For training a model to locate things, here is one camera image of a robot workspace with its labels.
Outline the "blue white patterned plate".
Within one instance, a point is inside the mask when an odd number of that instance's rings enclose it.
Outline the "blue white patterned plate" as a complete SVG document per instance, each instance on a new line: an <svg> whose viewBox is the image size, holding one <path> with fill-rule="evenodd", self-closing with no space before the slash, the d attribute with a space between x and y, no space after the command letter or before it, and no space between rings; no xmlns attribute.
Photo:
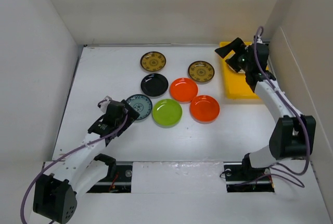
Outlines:
<svg viewBox="0 0 333 224"><path fill-rule="evenodd" d="M139 113L137 121L146 119L152 111L152 101L144 94L135 94L126 99L126 102Z"/></svg>

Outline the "green plate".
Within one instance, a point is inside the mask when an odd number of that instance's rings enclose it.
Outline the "green plate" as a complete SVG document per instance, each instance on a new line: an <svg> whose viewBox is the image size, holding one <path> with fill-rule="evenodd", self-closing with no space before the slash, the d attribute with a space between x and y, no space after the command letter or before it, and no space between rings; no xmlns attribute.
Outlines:
<svg viewBox="0 0 333 224"><path fill-rule="evenodd" d="M181 120L183 110L181 105L173 99L162 99L156 102L152 109L152 117L160 126L171 127Z"/></svg>

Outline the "black plate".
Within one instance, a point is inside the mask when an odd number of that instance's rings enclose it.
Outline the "black plate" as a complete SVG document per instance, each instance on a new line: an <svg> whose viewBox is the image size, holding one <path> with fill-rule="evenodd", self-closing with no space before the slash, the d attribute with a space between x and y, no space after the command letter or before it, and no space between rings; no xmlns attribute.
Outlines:
<svg viewBox="0 0 333 224"><path fill-rule="evenodd" d="M140 88L144 94L150 97L158 97L163 95L169 87L167 78L158 73L152 73L145 76Z"/></svg>

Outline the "cream white plate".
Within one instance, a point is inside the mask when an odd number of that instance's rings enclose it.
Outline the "cream white plate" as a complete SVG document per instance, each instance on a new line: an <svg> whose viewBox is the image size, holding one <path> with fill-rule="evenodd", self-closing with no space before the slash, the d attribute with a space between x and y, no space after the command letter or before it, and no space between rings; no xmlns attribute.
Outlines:
<svg viewBox="0 0 333 224"><path fill-rule="evenodd" d="M233 69L229 63L228 63L229 58L225 61L227 64L227 67L229 68L229 70L231 70L233 73L238 73L238 74L245 74L245 71L243 69L240 69L239 71L236 71L235 69Z"/></svg>

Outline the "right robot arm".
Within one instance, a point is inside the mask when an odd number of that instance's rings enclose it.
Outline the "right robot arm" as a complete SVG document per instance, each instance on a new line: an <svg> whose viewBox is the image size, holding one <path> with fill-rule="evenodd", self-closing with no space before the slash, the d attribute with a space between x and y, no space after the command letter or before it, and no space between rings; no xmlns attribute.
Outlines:
<svg viewBox="0 0 333 224"><path fill-rule="evenodd" d="M260 38L251 45L236 38L215 52L235 72L244 71L247 85L270 111L275 128L268 145L248 153L242 160L240 172L246 179L253 179L260 168L267 168L284 159L305 158L310 164L313 151L316 120L296 109L280 89L275 76L267 70L269 48Z"/></svg>

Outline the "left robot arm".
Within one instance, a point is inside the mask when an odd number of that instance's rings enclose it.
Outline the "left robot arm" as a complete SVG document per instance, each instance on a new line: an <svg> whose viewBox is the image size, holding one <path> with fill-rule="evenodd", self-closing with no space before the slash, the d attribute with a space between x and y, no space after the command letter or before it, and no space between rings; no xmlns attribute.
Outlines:
<svg viewBox="0 0 333 224"><path fill-rule="evenodd" d="M33 211L52 222L68 223L79 198L98 181L111 180L117 174L116 159L104 154L108 144L119 137L139 113L125 100L106 98L99 103L103 114L89 127L79 147L45 167L35 181Z"/></svg>

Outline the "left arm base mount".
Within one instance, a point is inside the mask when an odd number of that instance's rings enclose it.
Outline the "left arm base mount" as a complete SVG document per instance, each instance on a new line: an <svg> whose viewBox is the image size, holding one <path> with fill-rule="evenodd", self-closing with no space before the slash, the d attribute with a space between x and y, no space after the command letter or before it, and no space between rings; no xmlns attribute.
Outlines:
<svg viewBox="0 0 333 224"><path fill-rule="evenodd" d="M133 162L116 161L105 154L97 155L94 160L107 165L108 172L87 193L131 193Z"/></svg>

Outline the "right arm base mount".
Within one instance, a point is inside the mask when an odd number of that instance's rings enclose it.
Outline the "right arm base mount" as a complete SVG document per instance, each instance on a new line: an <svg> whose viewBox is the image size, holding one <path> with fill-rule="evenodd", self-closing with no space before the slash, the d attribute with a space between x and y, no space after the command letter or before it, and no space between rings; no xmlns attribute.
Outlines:
<svg viewBox="0 0 333 224"><path fill-rule="evenodd" d="M252 168L245 159L224 162L220 178L228 193L275 192L270 169Z"/></svg>

